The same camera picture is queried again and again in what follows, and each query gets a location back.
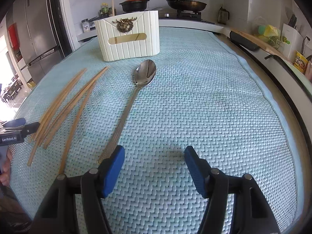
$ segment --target electrical cord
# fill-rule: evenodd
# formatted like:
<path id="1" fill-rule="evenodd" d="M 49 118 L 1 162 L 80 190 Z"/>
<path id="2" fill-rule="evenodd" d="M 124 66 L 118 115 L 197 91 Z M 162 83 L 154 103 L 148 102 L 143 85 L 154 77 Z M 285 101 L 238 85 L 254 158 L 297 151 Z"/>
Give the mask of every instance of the electrical cord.
<path id="1" fill-rule="evenodd" d="M 302 48 L 301 48 L 301 54 L 303 55 L 303 44 L 305 43 L 305 39 L 307 39 L 308 41 L 310 41 L 310 38 L 308 36 L 306 36 L 304 39 L 303 39 L 303 42 L 302 42 Z"/>

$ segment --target wooden cutting board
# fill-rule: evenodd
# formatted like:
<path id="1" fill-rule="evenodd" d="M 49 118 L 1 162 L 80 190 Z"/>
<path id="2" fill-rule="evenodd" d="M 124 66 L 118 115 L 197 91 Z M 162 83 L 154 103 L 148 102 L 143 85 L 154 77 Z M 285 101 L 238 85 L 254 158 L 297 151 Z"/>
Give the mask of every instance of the wooden cutting board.
<path id="1" fill-rule="evenodd" d="M 276 50 L 274 47 L 270 46 L 268 43 L 265 43 L 264 41 L 260 40 L 259 38 L 257 38 L 256 36 L 250 35 L 248 33 L 236 30 L 236 29 L 232 29 L 231 31 L 243 36 L 244 38 L 250 40 L 251 42 L 255 43 L 256 45 L 258 45 L 262 50 L 268 52 L 269 54 L 275 54 L 279 57 L 281 57 L 284 60 L 287 60 L 288 62 L 290 62 L 285 56 L 283 56 L 278 50 Z"/>

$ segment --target person's hand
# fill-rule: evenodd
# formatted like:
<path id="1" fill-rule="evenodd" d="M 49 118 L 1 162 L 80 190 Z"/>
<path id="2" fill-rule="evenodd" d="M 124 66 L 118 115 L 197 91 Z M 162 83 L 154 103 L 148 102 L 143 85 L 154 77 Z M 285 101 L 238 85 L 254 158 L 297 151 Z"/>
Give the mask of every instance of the person's hand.
<path id="1" fill-rule="evenodd" d="M 5 162 L 2 166 L 3 173 L 0 175 L 0 182 L 4 186 L 7 186 L 7 187 L 10 184 L 11 160 L 12 160 L 12 154 L 11 154 L 11 151 L 8 149 L 7 150 L 7 159 L 5 160 Z"/>

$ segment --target chopstick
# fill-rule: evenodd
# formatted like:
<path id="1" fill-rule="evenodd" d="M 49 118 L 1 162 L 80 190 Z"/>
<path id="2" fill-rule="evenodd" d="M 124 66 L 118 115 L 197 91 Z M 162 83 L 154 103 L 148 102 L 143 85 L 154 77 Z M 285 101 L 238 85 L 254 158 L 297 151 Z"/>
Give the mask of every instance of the chopstick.
<path id="1" fill-rule="evenodd" d="M 78 83 L 79 79 L 85 73 L 87 69 L 84 68 L 82 69 L 66 86 L 65 88 L 61 91 L 61 94 L 58 94 L 56 101 L 53 102 L 49 109 L 45 112 L 42 121 L 40 122 L 40 126 L 38 128 L 38 131 L 36 132 L 34 136 L 34 140 L 39 140 L 42 137 L 42 134 L 45 132 L 46 127 L 49 125 L 51 119 L 53 118 L 54 114 L 60 107 L 60 105 L 63 103 L 67 95 L 71 92 L 71 90 L 74 88 L 74 86 Z"/>
<path id="2" fill-rule="evenodd" d="M 65 86 L 65 88 L 57 95 L 57 97 L 54 99 L 48 110 L 43 114 L 43 116 L 40 119 L 40 126 L 33 137 L 33 140 L 36 140 L 34 147 L 32 148 L 32 151 L 29 155 L 29 160 L 27 163 L 27 166 L 30 166 L 32 164 L 32 160 L 35 156 L 37 147 L 41 144 L 42 138 L 44 134 L 41 132 L 45 132 L 46 127 L 49 125 L 50 120 L 54 116 L 57 109 L 60 107 L 61 103 L 64 101 L 64 99 L 67 97 L 69 92 L 72 90 L 72 88 L 76 85 L 76 83 L 79 81 L 83 73 L 85 73 L 87 69 L 82 69 L 77 75 L 74 76 L 74 78 Z"/>
<path id="3" fill-rule="evenodd" d="M 114 0 L 112 0 L 112 15 L 115 16 Z"/>
<path id="4" fill-rule="evenodd" d="M 93 90 L 95 84 L 96 84 L 96 82 L 94 82 L 94 83 L 91 85 L 91 87 L 88 89 L 87 94 L 86 94 L 86 96 L 85 96 L 85 99 L 83 100 L 83 102 L 82 102 L 82 104 L 81 104 L 81 106 L 80 106 L 80 108 L 79 108 L 79 111 L 78 111 L 78 113 L 77 113 L 77 116 L 76 116 L 76 118 L 75 118 L 75 120 L 74 120 L 74 123 L 73 123 L 73 125 L 72 125 L 72 127 L 71 127 L 71 131 L 70 131 L 70 133 L 69 133 L 69 136 L 68 136 L 68 138 L 67 138 L 66 145 L 65 145 L 65 148 L 64 148 L 64 151 L 63 151 L 63 155 L 62 155 L 62 159 L 61 159 L 61 162 L 60 162 L 60 168 L 59 168 L 59 173 L 58 173 L 58 174 L 64 173 L 67 155 L 68 155 L 69 149 L 70 149 L 70 147 L 71 147 L 71 141 L 72 141 L 72 139 L 73 139 L 73 136 L 74 136 L 76 127 L 77 127 L 78 122 L 79 122 L 79 120 L 80 120 L 82 111 L 83 111 L 83 109 L 84 109 L 84 107 L 85 107 L 85 105 L 86 105 L 86 103 L 87 103 L 87 101 L 88 101 L 88 99 L 89 99 L 89 97 L 90 97 L 90 95 L 91 95 L 91 92 L 92 92 L 92 90 Z"/>
<path id="5" fill-rule="evenodd" d="M 82 69 L 79 71 L 72 79 L 69 81 L 66 86 L 62 89 L 62 91 L 54 98 L 53 102 L 50 104 L 49 108 L 45 111 L 45 113 L 41 116 L 39 123 L 40 126 L 36 133 L 32 134 L 29 138 L 29 142 L 31 142 L 33 139 L 36 140 L 38 136 L 40 135 L 41 130 L 43 129 L 44 125 L 48 122 L 50 122 L 51 118 L 53 117 L 56 110 L 61 105 L 62 101 L 65 99 L 65 97 L 68 95 L 68 93 L 72 90 L 72 88 L 76 85 L 80 77 L 83 75 L 83 73 L 87 69 Z"/>
<path id="6" fill-rule="evenodd" d="M 71 112 L 77 102 L 82 98 L 85 92 L 92 86 L 92 84 L 100 78 L 100 76 L 108 69 L 108 67 L 103 68 L 98 74 L 96 74 L 85 86 L 70 100 L 70 102 L 63 108 L 59 115 L 55 118 L 51 126 L 47 129 L 47 132 L 50 132 L 46 141 L 44 142 L 43 147 L 46 149 L 50 142 L 52 141 L 55 133 L 62 125 L 63 121 L 66 119 L 66 116 Z"/>

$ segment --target gold emblem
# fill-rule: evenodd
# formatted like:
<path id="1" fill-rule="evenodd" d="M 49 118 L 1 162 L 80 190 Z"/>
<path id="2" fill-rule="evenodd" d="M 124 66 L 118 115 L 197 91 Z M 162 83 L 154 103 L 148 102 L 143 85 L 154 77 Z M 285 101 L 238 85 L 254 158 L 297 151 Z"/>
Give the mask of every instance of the gold emblem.
<path id="1" fill-rule="evenodd" d="M 133 22 L 132 21 L 134 21 L 136 19 L 137 19 L 137 17 L 136 18 L 132 17 L 131 19 L 125 18 L 125 19 L 120 19 L 119 21 L 116 20 L 116 22 L 113 21 L 113 23 L 117 24 L 116 28 L 118 31 L 126 33 L 126 32 L 130 32 L 132 30 L 132 28 L 133 28 Z"/>

